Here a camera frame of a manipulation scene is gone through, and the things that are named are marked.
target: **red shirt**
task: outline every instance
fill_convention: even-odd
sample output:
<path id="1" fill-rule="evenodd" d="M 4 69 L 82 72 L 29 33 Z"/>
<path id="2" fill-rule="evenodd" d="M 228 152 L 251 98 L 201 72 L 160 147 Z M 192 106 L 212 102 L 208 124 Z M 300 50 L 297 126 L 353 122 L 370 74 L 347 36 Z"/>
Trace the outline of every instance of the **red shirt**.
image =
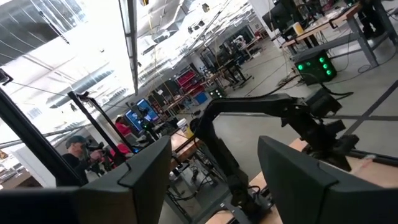
<path id="1" fill-rule="evenodd" d="M 128 134 L 131 133 L 130 128 L 129 128 L 128 126 L 124 125 L 124 124 L 115 123 L 114 125 L 116 126 L 116 128 L 118 129 L 118 131 L 120 131 L 120 133 L 121 133 L 123 136 L 126 136 L 126 135 L 128 135 Z"/>
<path id="2" fill-rule="evenodd" d="M 131 153 L 130 149 L 123 143 L 118 144 L 117 147 L 118 147 L 119 151 L 124 155 Z M 116 154 L 113 149 L 111 149 L 111 154 L 112 154 L 112 156 L 114 156 Z"/>

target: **metal frame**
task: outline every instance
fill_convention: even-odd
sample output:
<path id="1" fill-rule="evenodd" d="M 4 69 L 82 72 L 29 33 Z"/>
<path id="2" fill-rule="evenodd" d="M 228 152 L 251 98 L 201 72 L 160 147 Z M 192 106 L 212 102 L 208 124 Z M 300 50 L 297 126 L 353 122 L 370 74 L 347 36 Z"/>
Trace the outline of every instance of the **metal frame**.
<path id="1" fill-rule="evenodd" d="M 108 143 L 108 145 L 114 150 L 115 154 L 119 157 L 124 157 L 124 155 L 120 152 L 120 150 L 118 149 L 118 147 L 115 145 L 115 142 L 112 141 L 112 139 L 105 133 L 104 129 L 100 126 L 100 124 L 97 122 L 97 120 L 94 119 L 94 117 L 90 114 L 90 112 L 88 112 L 88 110 L 85 108 L 85 106 L 83 105 L 83 103 L 81 102 L 81 99 L 84 98 L 87 101 L 89 101 L 90 103 L 92 103 L 92 101 L 94 101 L 96 103 L 96 101 L 92 98 L 89 98 L 87 96 L 81 96 L 78 95 L 77 93 L 75 93 L 74 91 L 70 91 L 68 93 L 68 96 L 70 97 L 71 100 L 73 100 L 75 102 L 75 104 L 77 105 L 77 107 L 79 107 L 79 109 L 81 110 L 81 112 L 86 115 L 87 119 L 91 122 L 91 124 L 93 124 L 94 128 L 99 132 L 99 134 L 104 138 L 104 140 Z M 96 103 L 93 104 L 93 106 L 105 117 L 105 120 L 107 122 L 111 121 L 110 118 L 108 117 L 108 115 L 106 115 L 106 113 L 102 110 L 102 108 Z M 122 135 L 117 129 L 116 127 L 113 125 L 112 126 L 115 131 L 119 134 Z M 127 146 L 130 148 L 131 152 L 133 152 L 131 145 L 127 142 Z"/>
<path id="2" fill-rule="evenodd" d="M 392 26 L 391 21 L 389 20 L 389 17 L 387 15 L 387 12 L 384 9 L 383 5 L 381 4 L 380 0 L 374 0 L 373 3 L 374 3 L 375 10 L 377 11 L 377 13 L 384 25 L 386 34 L 376 38 L 374 40 L 374 44 L 372 46 L 370 46 L 368 44 L 368 40 L 366 40 L 355 17 L 350 17 L 350 18 L 347 18 L 347 23 L 353 33 L 342 36 L 335 40 L 329 41 L 325 44 L 314 45 L 312 48 L 304 50 L 303 52 L 300 52 L 299 54 L 297 54 L 297 51 L 294 49 L 294 46 L 290 45 L 287 48 L 290 51 L 290 53 L 293 55 L 292 60 L 295 61 L 295 59 L 297 57 L 302 57 L 306 54 L 310 54 L 315 51 L 330 50 L 335 47 L 339 47 L 341 45 L 349 44 L 352 41 L 358 41 L 358 44 L 361 46 L 360 50 L 353 50 L 351 52 L 336 55 L 332 58 L 342 57 L 342 56 L 345 56 L 348 54 L 353 54 L 355 52 L 362 51 L 365 54 L 365 57 L 367 58 L 368 62 L 370 63 L 371 68 L 379 66 L 379 63 L 377 62 L 377 58 L 376 58 L 373 50 L 375 50 L 387 37 L 390 38 L 391 42 L 394 45 L 397 45 L 398 44 L 398 35 L 397 35 L 397 32 L 395 31 L 394 27 Z"/>
<path id="3" fill-rule="evenodd" d="M 19 136 L 22 142 L 62 185 L 83 185 L 76 172 L 1 88 L 0 108 L 0 118 Z"/>

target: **metal pipe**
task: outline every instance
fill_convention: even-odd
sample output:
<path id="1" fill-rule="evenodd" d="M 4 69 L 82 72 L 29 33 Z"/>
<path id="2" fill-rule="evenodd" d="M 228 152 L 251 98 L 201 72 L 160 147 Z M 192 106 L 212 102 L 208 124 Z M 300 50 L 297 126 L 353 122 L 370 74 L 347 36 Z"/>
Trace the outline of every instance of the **metal pipe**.
<path id="1" fill-rule="evenodd" d="M 53 131 L 53 132 L 50 132 L 50 133 L 45 133 L 45 134 L 43 134 L 43 137 L 46 138 L 46 137 L 50 137 L 50 136 L 53 136 L 53 135 L 56 135 L 56 134 L 63 134 L 65 132 L 81 129 L 81 128 L 87 127 L 89 125 L 90 124 L 79 126 L 79 127 L 74 127 L 74 128 L 67 128 L 67 129 L 63 129 L 63 130 Z M 16 145 L 22 144 L 22 143 L 24 143 L 24 142 L 21 141 L 20 139 L 19 140 L 8 141 L 8 142 L 2 142 L 2 143 L 0 143 L 0 149 L 5 149 L 7 147 L 16 146 Z"/>

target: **blue screen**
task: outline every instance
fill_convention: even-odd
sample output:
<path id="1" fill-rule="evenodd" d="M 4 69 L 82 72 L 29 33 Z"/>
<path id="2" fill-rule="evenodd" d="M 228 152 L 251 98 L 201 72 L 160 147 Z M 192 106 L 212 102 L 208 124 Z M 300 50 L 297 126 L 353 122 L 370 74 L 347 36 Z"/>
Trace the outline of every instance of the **blue screen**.
<path id="1" fill-rule="evenodd" d="M 128 118 L 128 120 L 130 120 L 130 122 L 134 125 L 134 127 L 136 127 L 138 131 L 142 130 L 141 122 L 138 120 L 138 116 L 135 112 L 132 112 L 131 110 L 128 111 L 126 113 L 126 117 Z M 145 119 L 148 121 L 152 120 L 149 115 L 145 116 Z"/>
<path id="2" fill-rule="evenodd" d="M 148 101 L 142 99 L 138 101 L 137 106 L 140 109 L 148 109 L 148 116 L 152 121 L 157 121 L 159 119 L 157 113 L 154 111 L 154 109 L 148 104 Z"/>

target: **red shelving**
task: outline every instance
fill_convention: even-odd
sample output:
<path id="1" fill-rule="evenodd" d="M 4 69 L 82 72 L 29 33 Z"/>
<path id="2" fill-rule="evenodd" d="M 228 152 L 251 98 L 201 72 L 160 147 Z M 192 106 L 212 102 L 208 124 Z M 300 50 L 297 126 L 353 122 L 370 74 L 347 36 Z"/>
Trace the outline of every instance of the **red shelving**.
<path id="1" fill-rule="evenodd" d="M 204 90 L 204 87 L 201 86 L 199 82 L 195 83 L 195 78 L 195 72 L 191 69 L 188 69 L 186 72 L 179 75 L 176 81 L 185 93 L 192 90 L 190 95 L 195 96 L 197 93 Z"/>

